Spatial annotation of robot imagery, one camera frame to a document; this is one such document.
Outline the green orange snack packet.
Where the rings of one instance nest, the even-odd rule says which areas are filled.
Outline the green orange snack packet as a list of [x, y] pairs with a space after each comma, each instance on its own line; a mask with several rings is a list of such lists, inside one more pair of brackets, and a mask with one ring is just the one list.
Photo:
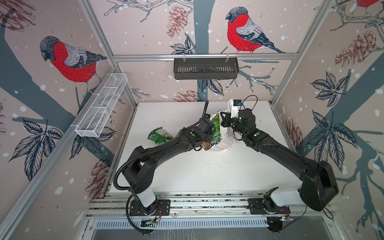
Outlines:
[[154, 142], [157, 146], [170, 142], [173, 139], [174, 137], [162, 127], [152, 130], [148, 136], [148, 140]]

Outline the white patterned paper bag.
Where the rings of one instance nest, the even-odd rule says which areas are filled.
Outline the white patterned paper bag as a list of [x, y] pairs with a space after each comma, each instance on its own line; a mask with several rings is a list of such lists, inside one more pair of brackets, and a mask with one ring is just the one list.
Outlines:
[[220, 134], [215, 138], [212, 138], [210, 142], [204, 142], [202, 144], [202, 148], [208, 152], [225, 152], [231, 147], [233, 147], [235, 144], [236, 140], [234, 138], [232, 128], [223, 128], [222, 126], [220, 126]]

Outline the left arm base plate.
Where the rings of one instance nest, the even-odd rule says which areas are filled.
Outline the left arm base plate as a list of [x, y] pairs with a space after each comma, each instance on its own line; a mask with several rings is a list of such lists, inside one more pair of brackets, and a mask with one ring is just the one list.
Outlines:
[[144, 207], [139, 200], [133, 200], [128, 207], [130, 216], [168, 216], [170, 214], [170, 200], [156, 200], [149, 207]]

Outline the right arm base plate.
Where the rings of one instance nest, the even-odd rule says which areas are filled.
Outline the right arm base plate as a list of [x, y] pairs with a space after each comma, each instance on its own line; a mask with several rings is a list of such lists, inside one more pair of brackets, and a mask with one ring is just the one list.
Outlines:
[[279, 207], [271, 199], [248, 199], [251, 215], [290, 215], [289, 207]]

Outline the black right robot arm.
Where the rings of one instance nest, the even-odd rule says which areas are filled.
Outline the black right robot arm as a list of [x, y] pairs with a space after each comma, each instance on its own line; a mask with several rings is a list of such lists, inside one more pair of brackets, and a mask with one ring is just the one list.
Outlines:
[[242, 136], [247, 147], [274, 159], [302, 181], [300, 198], [312, 210], [322, 211], [339, 193], [335, 174], [329, 163], [303, 157], [256, 128], [256, 117], [251, 109], [240, 110], [234, 118], [231, 113], [220, 112], [220, 115], [223, 119], [222, 127], [232, 128]]

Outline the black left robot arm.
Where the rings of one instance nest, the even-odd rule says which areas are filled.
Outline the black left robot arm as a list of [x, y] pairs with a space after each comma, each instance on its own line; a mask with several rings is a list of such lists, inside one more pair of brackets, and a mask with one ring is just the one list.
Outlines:
[[134, 149], [128, 160], [116, 171], [114, 187], [130, 191], [144, 208], [146, 215], [153, 214], [157, 208], [157, 197], [151, 189], [155, 170], [165, 161], [191, 150], [197, 150], [205, 142], [213, 139], [215, 124], [202, 119], [193, 127], [183, 128], [178, 136], [159, 146]]

